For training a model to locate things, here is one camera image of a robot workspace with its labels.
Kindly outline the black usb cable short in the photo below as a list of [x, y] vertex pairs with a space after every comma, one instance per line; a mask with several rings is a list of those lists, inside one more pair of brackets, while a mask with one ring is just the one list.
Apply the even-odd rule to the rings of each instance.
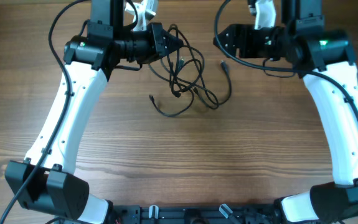
[[169, 96], [149, 96], [155, 110], [165, 117], [178, 117], [188, 111], [199, 96], [198, 91], [204, 87], [201, 84], [204, 56], [194, 47], [186, 45], [185, 48], [189, 51], [188, 59], [176, 54], [162, 60], [164, 75], [152, 65], [148, 66], [153, 75], [168, 85], [166, 93]]

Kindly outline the black usb cable long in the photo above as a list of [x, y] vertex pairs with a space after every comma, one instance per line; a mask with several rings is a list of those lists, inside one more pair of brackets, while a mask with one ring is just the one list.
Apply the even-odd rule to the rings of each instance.
[[[165, 69], [165, 71], [169, 74], [169, 77], [162, 78], [162, 76], [159, 76], [159, 78], [162, 78], [164, 81], [169, 83], [172, 94], [176, 98], [181, 97], [183, 93], [189, 92], [191, 94], [191, 101], [188, 106], [178, 111], [177, 113], [167, 114], [161, 111], [158, 105], [155, 105], [154, 107], [157, 109], [157, 111], [167, 117], [176, 117], [187, 111], [194, 103], [195, 98], [198, 98], [204, 106], [212, 110], [216, 110], [228, 102], [232, 96], [232, 81], [230, 78], [228, 65], [225, 63], [225, 61], [220, 62], [220, 67], [227, 81], [228, 93], [225, 99], [220, 100], [212, 90], [206, 87], [205, 79], [203, 76], [205, 70], [205, 57], [201, 51], [191, 46], [188, 39], [179, 30], [176, 24], [171, 24], [168, 28], [168, 31], [173, 31], [176, 37], [180, 37], [184, 41], [184, 48], [189, 50], [191, 58], [189, 60], [184, 60], [180, 56], [180, 51], [177, 51], [175, 62], [173, 62], [170, 57], [168, 57], [166, 61], [160, 60], [163, 69]], [[197, 71], [197, 76], [193, 81], [187, 81], [179, 76], [180, 72], [190, 63], [194, 64]]]

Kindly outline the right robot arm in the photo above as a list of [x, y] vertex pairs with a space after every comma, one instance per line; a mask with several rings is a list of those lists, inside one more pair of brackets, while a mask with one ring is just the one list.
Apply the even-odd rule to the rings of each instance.
[[326, 30], [321, 1], [282, 1], [281, 25], [272, 1], [249, 1], [255, 17], [215, 31], [214, 45], [237, 63], [284, 58], [290, 68], [259, 66], [266, 75], [298, 76], [317, 107], [329, 145], [333, 180], [307, 192], [256, 205], [269, 223], [343, 223], [358, 216], [358, 69], [343, 30]]

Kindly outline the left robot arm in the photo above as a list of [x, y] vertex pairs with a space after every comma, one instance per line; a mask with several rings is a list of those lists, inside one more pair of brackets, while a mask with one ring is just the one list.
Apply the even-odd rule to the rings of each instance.
[[93, 1], [91, 16], [57, 62], [60, 86], [45, 124], [22, 162], [5, 178], [12, 203], [77, 223], [119, 223], [113, 203], [90, 193], [75, 176], [78, 148], [90, 114], [121, 60], [139, 66], [179, 50], [183, 41], [154, 22], [157, 1]]

